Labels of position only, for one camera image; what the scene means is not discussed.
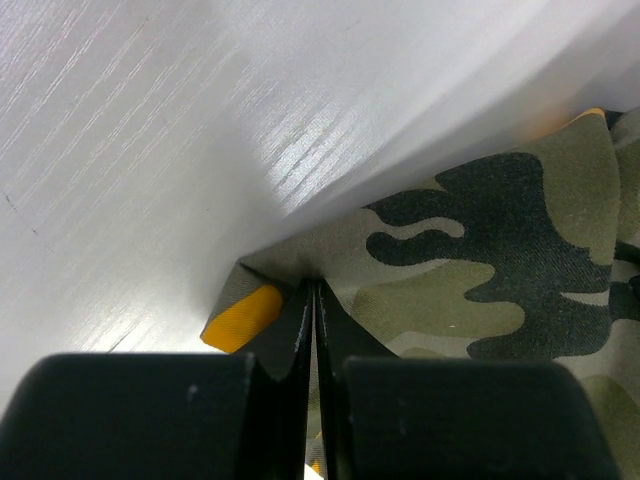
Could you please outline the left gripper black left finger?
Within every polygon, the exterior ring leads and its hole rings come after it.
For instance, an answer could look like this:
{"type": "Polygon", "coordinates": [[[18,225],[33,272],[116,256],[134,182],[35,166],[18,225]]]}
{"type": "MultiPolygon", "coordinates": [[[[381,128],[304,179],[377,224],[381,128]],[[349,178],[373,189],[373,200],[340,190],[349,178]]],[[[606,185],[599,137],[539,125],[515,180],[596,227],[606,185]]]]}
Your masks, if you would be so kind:
{"type": "Polygon", "coordinates": [[[56,354],[1,421],[5,479],[300,479],[313,286],[229,354],[56,354]]]}

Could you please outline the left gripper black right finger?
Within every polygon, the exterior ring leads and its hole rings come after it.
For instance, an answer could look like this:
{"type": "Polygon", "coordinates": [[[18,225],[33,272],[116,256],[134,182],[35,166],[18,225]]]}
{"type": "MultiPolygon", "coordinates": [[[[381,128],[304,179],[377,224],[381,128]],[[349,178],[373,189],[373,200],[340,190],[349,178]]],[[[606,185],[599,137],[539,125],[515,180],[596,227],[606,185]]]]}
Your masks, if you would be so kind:
{"type": "Polygon", "coordinates": [[[402,359],[314,285],[330,479],[616,479],[574,376],[552,362],[402,359]]]}

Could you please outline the camouflage yellow green trousers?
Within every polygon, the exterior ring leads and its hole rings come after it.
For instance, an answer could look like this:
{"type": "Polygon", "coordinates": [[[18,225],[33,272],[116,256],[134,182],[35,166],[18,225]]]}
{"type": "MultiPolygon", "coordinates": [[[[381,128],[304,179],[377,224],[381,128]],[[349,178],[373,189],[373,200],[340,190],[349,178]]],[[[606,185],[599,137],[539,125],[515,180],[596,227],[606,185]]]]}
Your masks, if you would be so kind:
{"type": "Polygon", "coordinates": [[[239,259],[202,341],[240,349],[325,280],[402,357],[555,360],[639,475],[639,114],[588,110],[239,259]]]}

